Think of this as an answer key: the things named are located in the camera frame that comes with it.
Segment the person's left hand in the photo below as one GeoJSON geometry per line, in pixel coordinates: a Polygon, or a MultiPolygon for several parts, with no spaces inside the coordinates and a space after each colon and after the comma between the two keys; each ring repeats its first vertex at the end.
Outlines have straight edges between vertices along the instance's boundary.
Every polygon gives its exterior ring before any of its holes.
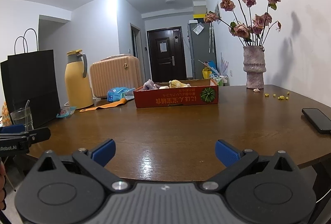
{"type": "Polygon", "coordinates": [[[6,209],[5,184],[6,184],[6,171],[5,171],[5,166],[4,166],[3,162],[1,161],[1,166],[0,166],[0,210],[1,211],[6,209]]]}

